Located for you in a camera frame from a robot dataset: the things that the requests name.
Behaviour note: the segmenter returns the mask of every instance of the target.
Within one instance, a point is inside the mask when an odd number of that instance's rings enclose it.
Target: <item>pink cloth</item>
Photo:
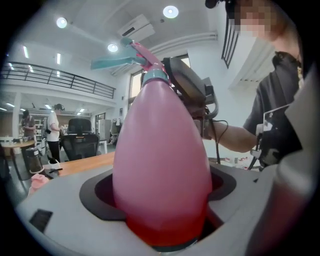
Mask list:
[[[32,195],[34,192],[36,192],[38,189],[40,189],[44,184],[46,184],[49,181],[49,179],[42,175],[42,174],[35,174],[31,177],[31,187],[29,189],[28,196]]]

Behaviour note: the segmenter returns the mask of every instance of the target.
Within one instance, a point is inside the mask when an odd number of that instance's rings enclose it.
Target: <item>office chair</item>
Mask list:
[[[62,137],[61,144],[68,159],[73,161],[96,156],[99,140],[97,134],[70,134]]]
[[[69,120],[68,135],[61,138],[61,145],[69,161],[97,155],[100,137],[91,132],[90,120],[84,118]]]

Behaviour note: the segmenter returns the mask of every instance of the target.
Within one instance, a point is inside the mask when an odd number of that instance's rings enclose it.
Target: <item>teal nozzle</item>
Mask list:
[[[132,63],[145,66],[147,64],[147,60],[143,57],[137,56],[139,53],[130,45],[131,43],[132,40],[129,37],[123,37],[120,41],[122,47],[119,47],[119,52],[113,53],[112,56],[104,56],[92,60],[91,69],[107,69]]]

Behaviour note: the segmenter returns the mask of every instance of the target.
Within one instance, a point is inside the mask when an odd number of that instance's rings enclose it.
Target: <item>ceiling light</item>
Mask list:
[[[8,63],[8,64],[9,64],[11,70],[15,70],[11,63]]]
[[[108,45],[108,50],[112,53],[115,53],[116,51],[118,51],[118,46],[114,43],[110,43]]]
[[[169,5],[163,9],[163,15],[169,19],[173,19],[173,18],[177,17],[178,14],[179,14],[179,10],[175,6]]]
[[[28,55],[28,51],[27,51],[27,47],[23,47],[23,51],[24,51],[24,56],[29,59],[29,55]]]
[[[61,58],[61,54],[60,54],[60,53],[57,53],[57,54],[56,54],[56,63],[57,63],[57,64],[60,64],[60,58]]]
[[[67,20],[63,17],[60,17],[56,20],[56,25],[60,28],[60,29],[64,29],[67,26]]]

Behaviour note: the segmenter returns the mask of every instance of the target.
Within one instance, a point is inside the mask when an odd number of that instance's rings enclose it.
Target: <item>black railing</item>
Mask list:
[[[115,88],[111,86],[76,74],[22,62],[6,63],[2,68],[0,78],[60,86],[110,99],[114,98],[115,92]]]
[[[235,48],[237,45],[239,31],[235,29],[235,25],[232,24],[226,17],[225,35],[221,59],[224,60],[226,67],[229,68],[232,57],[234,56]]]

